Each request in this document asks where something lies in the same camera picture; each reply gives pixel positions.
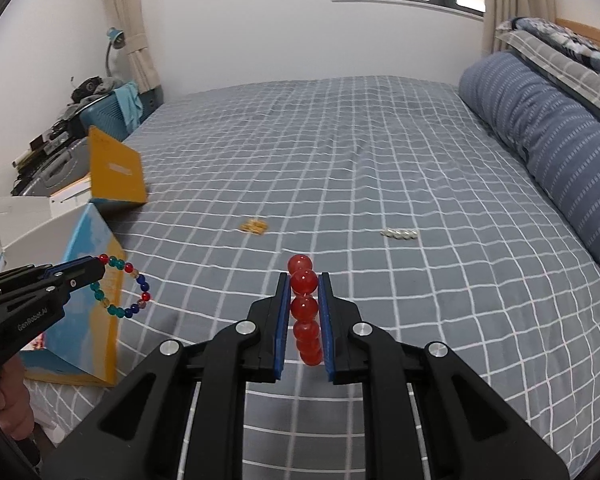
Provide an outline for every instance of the bed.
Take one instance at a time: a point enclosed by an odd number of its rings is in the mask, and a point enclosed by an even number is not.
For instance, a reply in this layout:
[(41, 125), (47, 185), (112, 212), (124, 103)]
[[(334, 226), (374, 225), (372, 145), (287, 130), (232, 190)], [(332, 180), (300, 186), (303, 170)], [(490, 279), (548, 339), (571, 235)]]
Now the bed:
[[(458, 89), (391, 76), (239, 86), (162, 106), (127, 143), (149, 202), (112, 227), (154, 301), (120, 323), (120, 376), (166, 338), (200, 342), (244, 318), (300, 252), (365, 320), (453, 347), (573, 477), (600, 450), (600, 266)], [(238, 230), (254, 217), (262, 236)], [(66, 431), (104, 394), (31, 389)], [(247, 480), (365, 477), (361, 389), (329, 385), (292, 344), (279, 383), (248, 386), (244, 423)]]

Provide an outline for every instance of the hand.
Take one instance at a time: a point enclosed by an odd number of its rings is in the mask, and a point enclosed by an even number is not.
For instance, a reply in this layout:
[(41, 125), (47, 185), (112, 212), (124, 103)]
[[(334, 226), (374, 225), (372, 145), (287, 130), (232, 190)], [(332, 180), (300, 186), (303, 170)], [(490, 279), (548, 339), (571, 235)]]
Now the hand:
[(0, 428), (14, 440), (23, 440), (33, 432), (24, 365), (17, 355), (4, 364), (0, 374)]

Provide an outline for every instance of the red bead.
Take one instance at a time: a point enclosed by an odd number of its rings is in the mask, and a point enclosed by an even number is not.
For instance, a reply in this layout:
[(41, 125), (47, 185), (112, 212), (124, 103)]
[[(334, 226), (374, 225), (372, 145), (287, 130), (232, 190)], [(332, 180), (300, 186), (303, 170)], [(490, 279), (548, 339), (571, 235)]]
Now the red bead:
[(291, 315), (298, 321), (311, 321), (318, 314), (318, 302), (309, 294), (300, 294), (291, 302)]
[(296, 348), (301, 354), (317, 354), (320, 351), (320, 340), (318, 338), (311, 339), (311, 341), (296, 339)]
[(291, 288), (296, 294), (311, 294), (318, 287), (318, 276), (311, 269), (299, 269), (291, 276)]
[(300, 358), (307, 366), (317, 366), (322, 362), (322, 350), (317, 354), (300, 354)]
[(311, 263), (311, 258), (306, 254), (295, 254), (289, 258), (289, 261), (286, 263), (286, 270), (288, 270), (291, 275), (293, 275), (296, 270), (313, 268), (314, 264)]
[(296, 321), (294, 336), (298, 341), (312, 341), (318, 339), (320, 327), (315, 321)]

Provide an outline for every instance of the window sill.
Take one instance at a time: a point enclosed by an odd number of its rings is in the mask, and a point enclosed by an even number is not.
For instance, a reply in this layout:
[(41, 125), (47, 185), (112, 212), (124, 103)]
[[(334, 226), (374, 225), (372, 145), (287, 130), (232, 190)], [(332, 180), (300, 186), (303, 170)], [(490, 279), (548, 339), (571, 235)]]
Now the window sill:
[(442, 7), (433, 4), (427, 4), (423, 2), (414, 2), (413, 0), (331, 0), (332, 2), (367, 2), (373, 4), (391, 4), (391, 5), (404, 5), (410, 7), (422, 7), (429, 10), (437, 10), (438, 12), (446, 12), (448, 14), (455, 14), (456, 16), (462, 16), (464, 18), (470, 18), (477, 22), (483, 22), (482, 16), (472, 14), (470, 12), (464, 12), (464, 10), (450, 9), (449, 7)]

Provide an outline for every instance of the multicolored bead bracelet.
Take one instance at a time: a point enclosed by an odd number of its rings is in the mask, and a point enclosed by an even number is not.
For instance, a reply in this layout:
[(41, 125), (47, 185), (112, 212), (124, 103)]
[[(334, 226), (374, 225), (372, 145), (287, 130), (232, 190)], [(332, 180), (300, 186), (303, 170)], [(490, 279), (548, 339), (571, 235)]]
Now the multicolored bead bracelet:
[(107, 309), (107, 312), (112, 316), (131, 318), (134, 314), (137, 314), (141, 309), (145, 308), (147, 302), (151, 299), (151, 295), (149, 294), (149, 284), (146, 282), (144, 274), (140, 274), (140, 272), (134, 268), (131, 262), (119, 260), (115, 256), (101, 254), (98, 256), (98, 258), (105, 265), (109, 264), (110, 267), (115, 267), (118, 270), (124, 270), (127, 274), (131, 274), (131, 276), (136, 280), (136, 283), (140, 285), (140, 289), (142, 290), (142, 295), (140, 296), (141, 299), (137, 303), (134, 303), (129, 308), (120, 308), (119, 306), (112, 304), (107, 299), (107, 297), (104, 295), (104, 291), (100, 288), (99, 282), (91, 283), (90, 288), (93, 291), (94, 297), (102, 304), (102, 306), (104, 306), (104, 308)]

